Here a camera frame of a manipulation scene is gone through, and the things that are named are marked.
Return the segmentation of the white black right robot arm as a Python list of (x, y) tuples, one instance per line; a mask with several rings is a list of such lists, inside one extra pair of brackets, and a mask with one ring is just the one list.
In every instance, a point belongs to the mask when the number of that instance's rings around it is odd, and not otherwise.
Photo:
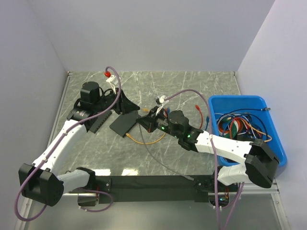
[(223, 166), (211, 179), (216, 191), (234, 183), (252, 182), (262, 188), (271, 188), (280, 160), (264, 140), (240, 141), (212, 135), (189, 124), (181, 110), (170, 114), (158, 107), (136, 120), (147, 132), (161, 130), (178, 139), (178, 144), (194, 152), (216, 154), (232, 161)]

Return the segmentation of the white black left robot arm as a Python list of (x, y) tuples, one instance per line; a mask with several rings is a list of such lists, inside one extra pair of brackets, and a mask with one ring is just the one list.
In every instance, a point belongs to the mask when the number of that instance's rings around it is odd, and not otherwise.
[(75, 189), (89, 193), (97, 189), (95, 171), (84, 167), (60, 175), (60, 169), (75, 144), (89, 131), (96, 132), (114, 110), (124, 113), (120, 87), (103, 91), (94, 81), (83, 84), (66, 121), (48, 148), (32, 163), (23, 164), (19, 171), (23, 196), (47, 206), (54, 206), (62, 195)]

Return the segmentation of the black network switch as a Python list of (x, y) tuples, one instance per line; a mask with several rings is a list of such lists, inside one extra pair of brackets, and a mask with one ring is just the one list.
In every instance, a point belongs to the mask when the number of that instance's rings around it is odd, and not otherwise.
[(128, 99), (124, 91), (121, 90), (119, 100), (114, 107), (103, 115), (100, 115), (91, 125), (89, 131), (96, 133), (110, 117), (114, 117), (114, 120), (109, 124), (109, 128), (124, 138), (136, 125), (136, 119), (140, 117), (139, 110), (140, 107)]

